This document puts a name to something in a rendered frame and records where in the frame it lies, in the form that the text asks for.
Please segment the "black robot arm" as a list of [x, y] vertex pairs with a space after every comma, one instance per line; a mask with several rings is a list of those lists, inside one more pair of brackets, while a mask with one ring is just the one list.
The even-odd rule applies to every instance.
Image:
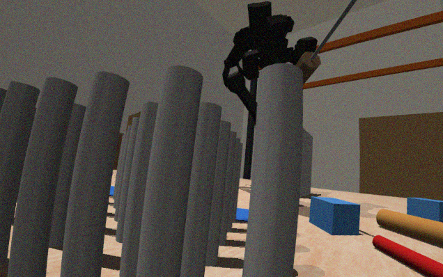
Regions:
[[[239, 61], [245, 52], [256, 50], [259, 40], [264, 49], [268, 49], [271, 42], [288, 42], [286, 34], [293, 30], [294, 20], [287, 15], [273, 15], [272, 3], [264, 1], [261, 3], [249, 3], [249, 26], [240, 29], [235, 33], [234, 46], [228, 58], [224, 60], [223, 80], [224, 85], [238, 95], [242, 100], [254, 120], [257, 116], [257, 103], [245, 87], [243, 70], [239, 66]], [[238, 68], [237, 72], [229, 74], [230, 68]]]

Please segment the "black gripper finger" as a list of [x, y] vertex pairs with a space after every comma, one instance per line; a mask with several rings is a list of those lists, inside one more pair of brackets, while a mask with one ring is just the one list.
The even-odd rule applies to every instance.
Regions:
[[301, 44], [296, 44], [294, 51], [293, 65], [296, 65], [303, 53], [306, 52], [306, 44], [304, 42]]
[[283, 63], [283, 62], [278, 59], [274, 49], [272, 51], [263, 52], [262, 69], [264, 67], [267, 67], [267, 66], [275, 64], [275, 63], [279, 64], [279, 63]]

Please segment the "blue rectangular block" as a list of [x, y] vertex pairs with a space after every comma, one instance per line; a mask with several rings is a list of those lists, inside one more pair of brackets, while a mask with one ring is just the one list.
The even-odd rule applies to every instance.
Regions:
[[359, 235], [360, 204], [311, 196], [309, 222], [330, 235]]
[[443, 201], [407, 198], [407, 214], [443, 223]]

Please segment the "blue tape strip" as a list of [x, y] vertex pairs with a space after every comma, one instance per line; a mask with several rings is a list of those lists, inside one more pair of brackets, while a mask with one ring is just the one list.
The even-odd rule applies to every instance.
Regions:
[[[111, 186], [110, 188], [110, 196], [114, 195], [114, 186]], [[248, 222], [248, 217], [249, 217], [249, 209], [244, 209], [244, 208], [237, 208], [236, 209], [236, 221], [244, 221], [244, 222]]]

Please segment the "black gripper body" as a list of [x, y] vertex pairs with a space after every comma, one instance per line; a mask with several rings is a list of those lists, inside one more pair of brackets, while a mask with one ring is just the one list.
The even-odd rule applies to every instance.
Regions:
[[[316, 38], [301, 38], [297, 41], [297, 44], [301, 44], [303, 42], [306, 44], [306, 52], [315, 52], [318, 42]], [[244, 77], [249, 81], [259, 78], [260, 72], [258, 71], [258, 66], [262, 69], [263, 52], [272, 51], [273, 49], [275, 50], [275, 53], [280, 61], [283, 63], [293, 63], [295, 51], [293, 47], [287, 48], [287, 44], [288, 42], [275, 41], [268, 45], [268, 49], [264, 49], [263, 46], [261, 46], [261, 41], [259, 40], [256, 50], [254, 49], [245, 52], [242, 56], [242, 70]]]

